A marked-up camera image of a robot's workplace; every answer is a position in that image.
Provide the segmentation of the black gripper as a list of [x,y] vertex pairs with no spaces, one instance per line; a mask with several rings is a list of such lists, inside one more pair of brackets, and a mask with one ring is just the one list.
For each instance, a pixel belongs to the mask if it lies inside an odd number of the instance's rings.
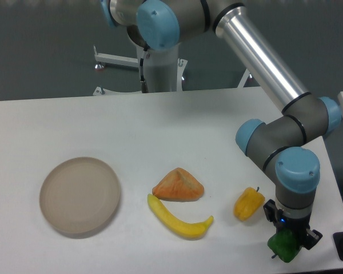
[[273,223],[276,232],[291,232],[299,247],[310,250],[322,239],[322,233],[310,229],[310,215],[302,218],[289,217],[282,209],[277,208],[272,199],[264,204],[263,209],[266,219]]

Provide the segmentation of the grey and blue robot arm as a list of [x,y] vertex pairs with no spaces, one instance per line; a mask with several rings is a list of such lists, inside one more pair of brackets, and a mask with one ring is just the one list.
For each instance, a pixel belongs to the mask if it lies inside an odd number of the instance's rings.
[[141,90],[177,90],[178,45],[207,31],[225,40],[282,113],[264,123],[245,122],[236,143],[275,184],[276,198],[264,205],[278,233],[294,237],[295,249],[311,249],[322,235],[309,220],[320,164],[304,149],[311,140],[333,131],[341,110],[327,97],[316,98],[280,60],[249,20],[240,1],[102,1],[111,27],[125,26],[141,48]]

